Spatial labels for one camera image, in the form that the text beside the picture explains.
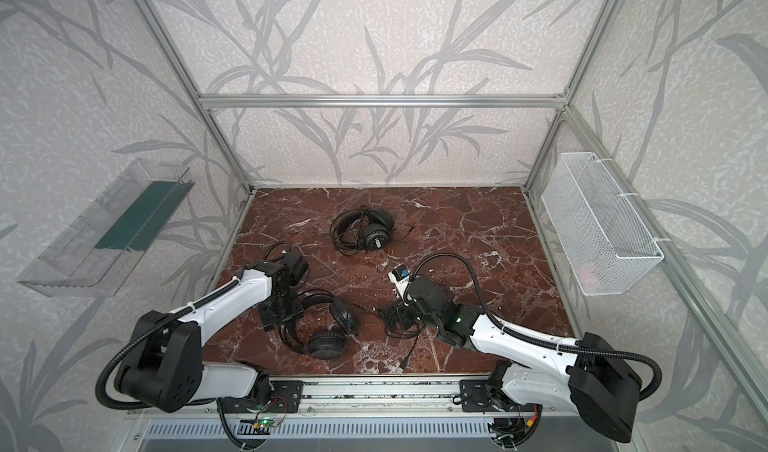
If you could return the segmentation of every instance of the floral wallpaper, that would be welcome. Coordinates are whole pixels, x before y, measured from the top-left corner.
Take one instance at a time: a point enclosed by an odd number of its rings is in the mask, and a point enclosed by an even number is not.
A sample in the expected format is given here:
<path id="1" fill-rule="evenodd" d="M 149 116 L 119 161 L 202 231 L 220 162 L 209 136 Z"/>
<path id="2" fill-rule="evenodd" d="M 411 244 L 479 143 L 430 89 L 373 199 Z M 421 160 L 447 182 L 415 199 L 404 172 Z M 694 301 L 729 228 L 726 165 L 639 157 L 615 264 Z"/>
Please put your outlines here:
<path id="1" fill-rule="evenodd" d="M 541 197 L 559 154 L 584 150 L 562 126 L 531 196 L 564 282 L 561 295 L 574 329 L 598 334 L 615 348 L 646 354 L 664 372 L 660 389 L 638 405 L 632 443 L 620 444 L 620 450 L 768 450 L 768 430 L 660 267 L 623 294 L 581 293 Z M 650 380 L 648 368 L 635 369 L 644 383 Z"/>
<path id="2" fill-rule="evenodd" d="M 555 94 L 603 0 L 153 1 L 206 94 Z M 554 114 L 215 113 L 265 186 L 521 183 Z"/>
<path id="3" fill-rule="evenodd" d="M 768 0 L 627 0 L 576 106 L 768 367 Z"/>
<path id="4" fill-rule="evenodd" d="M 0 449 L 102 451 L 94 380 L 147 310 L 202 295 L 247 199 L 126 0 L 0 0 Z M 111 298 L 16 277 L 136 158 L 194 187 Z"/>

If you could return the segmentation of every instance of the headphones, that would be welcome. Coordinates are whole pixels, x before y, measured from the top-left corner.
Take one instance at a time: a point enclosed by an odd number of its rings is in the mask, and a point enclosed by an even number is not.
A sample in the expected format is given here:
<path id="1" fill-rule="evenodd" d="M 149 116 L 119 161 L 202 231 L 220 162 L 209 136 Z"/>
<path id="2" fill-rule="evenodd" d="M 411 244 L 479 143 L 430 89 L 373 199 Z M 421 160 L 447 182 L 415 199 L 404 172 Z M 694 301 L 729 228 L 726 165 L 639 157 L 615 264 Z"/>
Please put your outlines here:
<path id="1" fill-rule="evenodd" d="M 350 242 L 344 236 L 357 224 L 355 241 Z M 331 223 L 331 240 L 343 254 L 345 251 L 381 250 L 389 244 L 395 231 L 395 221 L 383 208 L 360 206 L 355 210 L 344 211 Z"/>
<path id="2" fill-rule="evenodd" d="M 285 324 L 285 331 L 295 343 L 289 343 L 283 329 L 281 329 L 280 338 L 283 339 L 283 343 L 298 354 L 309 355 L 322 361 L 331 361 L 343 356 L 347 349 L 346 337 L 357 335 L 360 329 L 360 322 L 350 310 L 349 305 L 330 292 L 308 295 L 304 297 L 301 304 L 304 310 L 316 305 L 328 304 L 328 310 L 341 331 L 315 332 L 310 336 L 310 340 L 304 344 L 296 333 L 296 321 L 291 321 Z"/>

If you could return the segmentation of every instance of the red marble tabletop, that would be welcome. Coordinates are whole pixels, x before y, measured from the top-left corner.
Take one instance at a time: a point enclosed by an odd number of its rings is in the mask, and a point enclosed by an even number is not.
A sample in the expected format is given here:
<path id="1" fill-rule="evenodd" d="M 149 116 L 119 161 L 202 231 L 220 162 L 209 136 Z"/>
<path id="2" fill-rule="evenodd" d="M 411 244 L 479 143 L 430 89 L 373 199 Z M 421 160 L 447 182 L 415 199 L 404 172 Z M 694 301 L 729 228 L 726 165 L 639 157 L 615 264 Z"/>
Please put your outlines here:
<path id="1" fill-rule="evenodd" d="M 330 221 L 340 211 L 360 205 L 383 207 L 395 219 L 395 238 L 414 230 L 383 251 L 346 257 L 332 245 Z M 398 264 L 413 269 L 425 256 L 455 252 L 474 265 L 488 304 L 499 316 L 548 334 L 571 335 L 544 250 L 517 187 L 483 188 L 304 188 L 256 191 L 226 264 L 221 283 L 237 268 L 261 259 L 277 240 L 294 243 L 310 264 L 309 284 L 338 294 L 347 303 L 368 309 L 396 299 L 387 273 Z M 463 264 L 438 258 L 425 268 L 459 302 L 477 304 Z M 264 332 L 254 307 L 222 328 L 204 349 L 207 361 L 245 361 L 272 371 L 294 374 L 390 374 L 406 356 L 412 339 L 388 338 L 383 323 L 363 312 L 360 334 L 350 338 L 344 357 L 319 361 L 286 348 L 276 332 Z M 314 307 L 298 325 L 307 340 L 312 332 L 332 329 L 327 307 Z M 489 372 L 499 357 L 451 348 L 422 332 L 407 373 Z"/>

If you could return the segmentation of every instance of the transparent plastic bin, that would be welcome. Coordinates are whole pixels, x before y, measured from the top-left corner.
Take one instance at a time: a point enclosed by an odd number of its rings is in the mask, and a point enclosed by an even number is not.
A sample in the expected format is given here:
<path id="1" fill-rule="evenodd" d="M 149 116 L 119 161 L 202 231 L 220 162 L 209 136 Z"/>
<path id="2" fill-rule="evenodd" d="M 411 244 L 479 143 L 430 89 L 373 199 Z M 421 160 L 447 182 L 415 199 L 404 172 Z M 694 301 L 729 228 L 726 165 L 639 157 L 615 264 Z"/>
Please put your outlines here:
<path id="1" fill-rule="evenodd" d="M 542 201 L 584 295 L 625 292 L 664 260 L 627 195 L 592 152 L 562 153 Z"/>
<path id="2" fill-rule="evenodd" d="M 18 281 L 48 296 L 111 297 L 192 187 L 188 170 L 136 159 Z"/>

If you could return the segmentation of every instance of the white mesh basket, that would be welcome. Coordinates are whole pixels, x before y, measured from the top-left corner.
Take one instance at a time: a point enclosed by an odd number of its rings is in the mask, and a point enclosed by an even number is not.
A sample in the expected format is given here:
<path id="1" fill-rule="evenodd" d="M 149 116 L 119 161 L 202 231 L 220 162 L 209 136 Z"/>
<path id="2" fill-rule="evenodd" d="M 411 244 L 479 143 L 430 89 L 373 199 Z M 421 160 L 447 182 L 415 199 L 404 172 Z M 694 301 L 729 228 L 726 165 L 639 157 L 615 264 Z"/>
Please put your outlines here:
<path id="1" fill-rule="evenodd" d="M 584 295 L 620 294 L 664 259 L 592 152 L 561 154 L 542 200 Z"/>

